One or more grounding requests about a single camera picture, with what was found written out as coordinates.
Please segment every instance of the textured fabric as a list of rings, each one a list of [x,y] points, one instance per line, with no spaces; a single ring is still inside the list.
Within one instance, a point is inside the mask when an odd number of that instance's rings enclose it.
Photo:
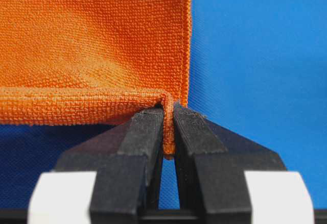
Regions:
[[[188,101],[191,0],[0,0],[0,123],[118,124]]]

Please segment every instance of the blue background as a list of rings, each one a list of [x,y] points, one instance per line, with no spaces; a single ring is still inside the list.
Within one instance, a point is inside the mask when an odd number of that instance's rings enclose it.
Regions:
[[[327,0],[193,0],[192,11],[189,107],[277,151],[327,208]],[[108,128],[0,126],[0,208],[26,207],[61,151]],[[174,161],[159,205],[179,208]]]

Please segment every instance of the orange fabric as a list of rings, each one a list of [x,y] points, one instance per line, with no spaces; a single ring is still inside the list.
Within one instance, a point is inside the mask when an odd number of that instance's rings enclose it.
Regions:
[[[0,123],[119,124],[186,106],[191,0],[0,0]]]

